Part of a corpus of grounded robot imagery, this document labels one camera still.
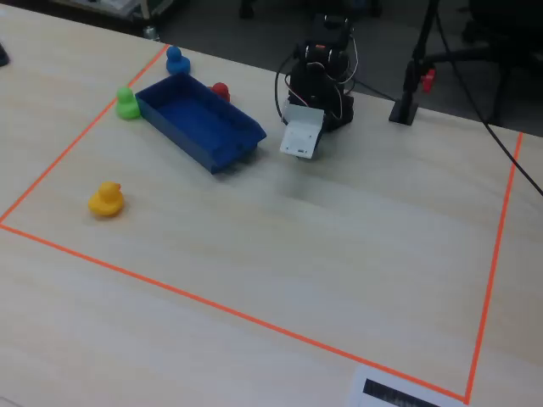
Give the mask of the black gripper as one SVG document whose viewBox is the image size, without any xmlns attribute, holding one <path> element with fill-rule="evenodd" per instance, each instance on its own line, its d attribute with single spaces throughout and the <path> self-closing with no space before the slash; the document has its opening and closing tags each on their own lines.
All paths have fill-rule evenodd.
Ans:
<svg viewBox="0 0 543 407">
<path fill-rule="evenodd" d="M 329 90 L 320 81 L 291 78 L 290 102 L 313 109 L 329 110 Z"/>
</svg>

